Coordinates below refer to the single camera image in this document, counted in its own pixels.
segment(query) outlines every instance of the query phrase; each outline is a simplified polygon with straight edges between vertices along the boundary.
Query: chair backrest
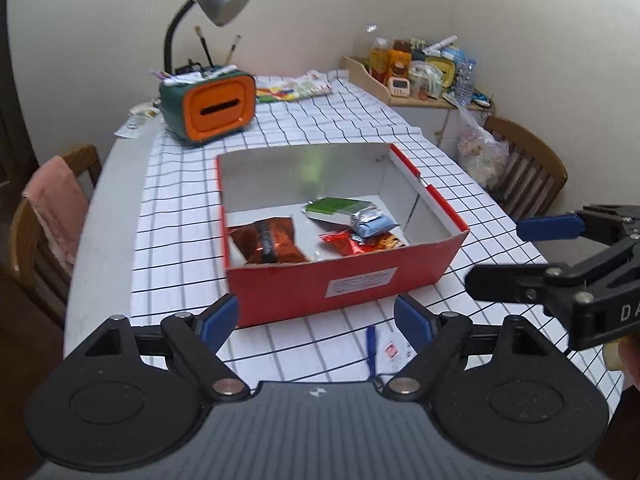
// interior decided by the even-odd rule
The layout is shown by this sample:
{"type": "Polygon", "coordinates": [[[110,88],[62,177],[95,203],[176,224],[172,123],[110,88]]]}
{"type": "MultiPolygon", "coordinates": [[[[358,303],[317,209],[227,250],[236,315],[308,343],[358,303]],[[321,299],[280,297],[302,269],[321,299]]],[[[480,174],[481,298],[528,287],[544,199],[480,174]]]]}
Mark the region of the chair backrest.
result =
{"type": "Polygon", "coordinates": [[[509,158],[490,195],[513,219],[543,215],[567,180],[562,160],[526,128],[501,117],[489,117],[484,128],[509,143],[509,158]]]}
{"type": "MultiPolygon", "coordinates": [[[[62,158],[75,176],[87,171],[94,187],[102,167],[95,147],[86,144],[62,158]]],[[[9,274],[31,301],[64,327],[71,276],[56,260],[27,199],[20,200],[9,233],[9,274]]]]}

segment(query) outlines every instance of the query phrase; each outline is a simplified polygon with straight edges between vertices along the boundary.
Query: blue pen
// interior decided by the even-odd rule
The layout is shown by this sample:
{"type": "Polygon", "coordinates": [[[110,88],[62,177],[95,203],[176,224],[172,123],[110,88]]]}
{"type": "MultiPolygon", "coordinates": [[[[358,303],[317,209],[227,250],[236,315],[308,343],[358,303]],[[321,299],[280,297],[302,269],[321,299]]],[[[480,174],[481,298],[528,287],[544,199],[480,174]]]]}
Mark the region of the blue pen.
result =
{"type": "Polygon", "coordinates": [[[376,351],[378,349],[376,341],[375,325],[367,326],[367,365],[369,365],[369,380],[376,377],[376,351]]]}

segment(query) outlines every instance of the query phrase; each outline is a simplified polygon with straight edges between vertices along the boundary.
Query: wall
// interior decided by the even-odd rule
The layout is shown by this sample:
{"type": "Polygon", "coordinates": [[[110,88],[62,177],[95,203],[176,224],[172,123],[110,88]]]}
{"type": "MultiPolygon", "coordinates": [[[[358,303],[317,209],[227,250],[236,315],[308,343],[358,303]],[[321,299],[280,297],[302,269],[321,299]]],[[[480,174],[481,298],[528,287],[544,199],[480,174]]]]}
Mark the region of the wall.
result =
{"type": "MultiPolygon", "coordinates": [[[[147,72],[162,67],[164,32],[183,1],[8,0],[16,85],[40,162],[81,142],[96,144],[104,159],[128,109],[156,95],[157,81],[147,72]]],[[[199,24],[214,62],[222,62],[234,35],[242,34],[234,62],[250,72],[328,70],[351,52],[364,23],[448,36],[456,3],[252,0],[222,29],[193,9],[175,37],[174,64],[206,60],[193,31],[199,24]]]]}
{"type": "MultiPolygon", "coordinates": [[[[569,181],[552,211],[640,203],[640,0],[460,0],[456,33],[498,113],[564,161],[569,181]]],[[[569,262],[601,248],[541,245],[569,262]]]]}

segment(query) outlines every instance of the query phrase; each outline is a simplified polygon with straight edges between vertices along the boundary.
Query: water bottle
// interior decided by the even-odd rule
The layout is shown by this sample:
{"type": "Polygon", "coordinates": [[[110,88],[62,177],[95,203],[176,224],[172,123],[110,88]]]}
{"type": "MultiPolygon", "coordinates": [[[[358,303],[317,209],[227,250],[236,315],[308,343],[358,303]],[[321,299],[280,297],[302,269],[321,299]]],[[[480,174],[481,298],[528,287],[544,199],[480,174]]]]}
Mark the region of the water bottle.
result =
{"type": "Polygon", "coordinates": [[[476,60],[467,59],[458,69],[456,77],[456,99],[458,102],[467,106],[471,102],[476,86],[476,60]]]}

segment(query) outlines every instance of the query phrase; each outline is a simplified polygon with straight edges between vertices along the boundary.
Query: small white electronic device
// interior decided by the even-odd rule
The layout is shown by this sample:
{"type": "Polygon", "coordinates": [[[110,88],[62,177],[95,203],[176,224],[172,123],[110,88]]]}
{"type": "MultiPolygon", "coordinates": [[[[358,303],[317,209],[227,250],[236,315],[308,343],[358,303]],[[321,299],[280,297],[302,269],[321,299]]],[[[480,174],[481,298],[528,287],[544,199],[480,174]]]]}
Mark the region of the small white electronic device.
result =
{"type": "Polygon", "coordinates": [[[390,77],[386,86],[393,97],[409,97],[409,80],[404,77],[390,77]]]}

